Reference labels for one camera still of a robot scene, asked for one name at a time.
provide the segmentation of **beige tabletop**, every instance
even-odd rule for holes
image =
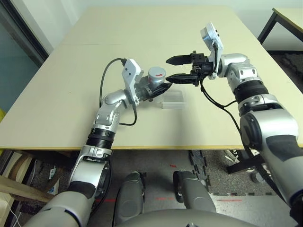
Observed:
[[[303,33],[303,8],[273,8],[273,11]]]
[[[145,70],[160,66],[167,75],[185,73],[166,59],[193,50],[209,55],[200,30],[212,21],[224,53],[243,53],[265,85],[298,121],[303,146],[303,95],[233,11],[225,6],[94,7],[88,9],[36,73],[0,124],[0,148],[80,149],[98,110],[102,72],[113,58],[133,58]],[[122,65],[109,69],[103,94],[124,88]],[[205,80],[213,98],[234,100],[226,79]],[[208,102],[198,87],[173,85],[187,101],[183,110],[156,103],[138,106],[135,126],[119,126],[113,149],[242,148],[230,117]],[[239,121],[237,105],[228,108]],[[132,110],[122,122],[132,122]]]

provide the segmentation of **silver robot arm segment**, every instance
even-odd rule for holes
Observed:
[[[122,71],[125,90],[105,96],[93,122],[86,144],[73,168],[67,191],[56,195],[27,223],[26,227],[86,226],[96,198],[104,198],[109,188],[111,146],[120,116],[128,107],[152,99],[170,88],[171,83],[152,86],[133,59]]]
[[[195,86],[200,83],[201,91],[205,92],[202,83],[206,76],[210,79],[216,76],[227,78],[238,103],[243,144],[260,152],[278,190],[291,207],[291,216],[298,223],[302,222],[303,151],[297,143],[296,120],[274,95],[269,94],[247,56],[240,53],[223,54],[219,61],[213,57],[213,53],[217,56],[222,53],[220,47],[223,48],[223,45],[217,45],[221,39],[211,23],[201,31],[201,35],[211,50],[211,56],[193,52],[169,58],[166,63],[173,65],[192,63],[192,70],[190,74],[174,74],[166,80]]]

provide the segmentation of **black metal table leg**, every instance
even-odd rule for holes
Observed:
[[[265,27],[263,28],[261,34],[258,37],[258,40],[260,41],[261,44],[265,41],[266,37],[273,29],[276,22],[278,22],[280,25],[282,25],[284,28],[286,28],[289,32],[291,32],[293,35],[295,35],[298,39],[300,39],[303,42],[302,30],[298,29],[297,27],[289,23],[289,21],[287,21],[281,15],[277,14],[276,12],[273,12],[270,19],[268,20]]]
[[[226,170],[228,174],[234,174],[237,172],[247,170],[248,168],[254,167],[256,164],[263,164],[263,163],[265,163],[264,159],[260,154],[258,154],[252,158],[244,159],[239,163],[229,166],[226,168]]]
[[[266,39],[266,37],[268,36],[268,34],[271,32],[271,30],[275,26],[275,24],[276,24],[276,17],[277,17],[277,13],[273,12],[273,14],[271,15],[270,19],[268,20],[268,22],[266,23],[265,27],[263,28],[261,34],[259,35],[258,40],[260,41],[261,44],[264,42],[264,40]]]

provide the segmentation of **table edge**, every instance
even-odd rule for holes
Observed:
[[[299,25],[295,24],[291,19],[283,15],[282,13],[279,12],[276,8],[272,8],[272,10],[277,13],[280,17],[282,17],[284,20],[286,20],[288,23],[290,23],[292,26],[294,26],[296,29],[301,31],[303,33],[303,28],[301,28]]]
[[[303,143],[299,143],[299,147],[303,148]],[[0,147],[0,149],[8,150],[81,150],[82,147]],[[178,149],[178,150],[197,150],[197,149],[210,149],[210,150],[223,150],[223,149],[244,149],[243,145],[184,145],[184,146],[112,146],[112,150],[130,150],[130,149]]]

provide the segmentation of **silver cylinder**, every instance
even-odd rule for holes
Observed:
[[[148,82],[153,89],[165,81],[165,70],[160,67],[152,67],[148,71]]]

